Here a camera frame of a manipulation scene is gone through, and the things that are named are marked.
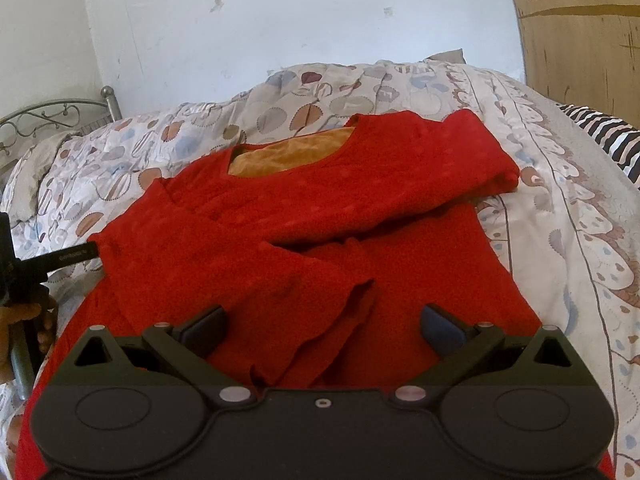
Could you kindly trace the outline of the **person's left hand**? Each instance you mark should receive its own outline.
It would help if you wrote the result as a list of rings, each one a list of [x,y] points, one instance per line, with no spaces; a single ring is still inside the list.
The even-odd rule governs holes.
[[[1,308],[1,382],[5,384],[14,378],[10,362],[10,327],[18,322],[35,320],[38,328],[37,344],[45,356],[55,341],[58,304],[49,296],[46,301],[35,304],[14,304]]]

